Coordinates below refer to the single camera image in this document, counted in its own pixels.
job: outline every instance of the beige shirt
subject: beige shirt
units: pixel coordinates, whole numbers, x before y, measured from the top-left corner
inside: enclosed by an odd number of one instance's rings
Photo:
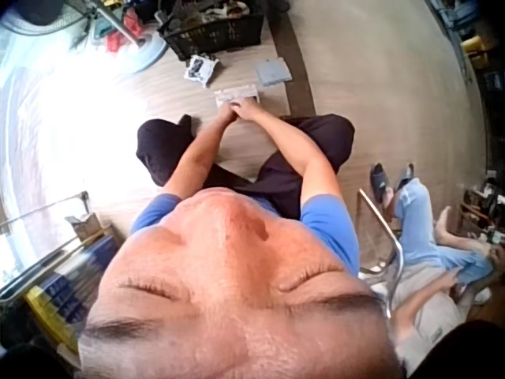
[[[444,272],[445,269],[430,263],[406,267],[393,298],[393,309]],[[396,347],[399,358],[404,361],[407,376],[446,334],[465,319],[466,311],[459,309],[448,295],[439,292],[429,299],[416,315],[416,332]]]

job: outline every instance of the blue shirt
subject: blue shirt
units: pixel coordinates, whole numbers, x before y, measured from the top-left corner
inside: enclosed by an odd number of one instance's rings
[[[254,197],[258,204],[273,212],[274,205],[264,197]],[[175,195],[162,194],[155,197],[133,224],[132,233],[157,224],[172,212],[181,199]],[[301,209],[303,223],[346,265],[347,271],[357,276],[359,272],[359,247],[353,222],[343,200],[333,195],[317,195],[305,202]]]

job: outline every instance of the basket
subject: basket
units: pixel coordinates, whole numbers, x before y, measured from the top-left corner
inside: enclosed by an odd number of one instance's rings
[[[198,3],[201,0],[182,0],[182,4]],[[242,0],[250,8],[249,15],[241,18],[212,21],[194,28],[171,32],[168,24],[163,24],[159,34],[168,43],[181,61],[195,54],[216,53],[218,51],[259,45],[264,12],[257,0]]]

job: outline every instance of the fan pole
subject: fan pole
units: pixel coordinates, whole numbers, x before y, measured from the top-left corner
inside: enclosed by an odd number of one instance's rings
[[[138,47],[142,46],[142,42],[139,41],[131,31],[124,26],[124,24],[118,20],[118,18],[102,3],[101,0],[89,0],[89,2],[104,16],[120,33],[122,33],[131,43],[134,43]]]

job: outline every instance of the sandal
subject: sandal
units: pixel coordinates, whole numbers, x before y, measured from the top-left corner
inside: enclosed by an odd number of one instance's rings
[[[382,204],[386,188],[389,185],[389,178],[384,172],[381,163],[376,164],[370,171],[370,185],[372,186],[373,196],[378,204]]]
[[[400,177],[398,178],[398,181],[396,182],[395,192],[398,192],[403,187],[405,187],[407,184],[409,184],[409,182],[412,179],[414,179],[413,164],[409,163],[407,166],[405,166],[403,168],[402,173],[400,174]]]

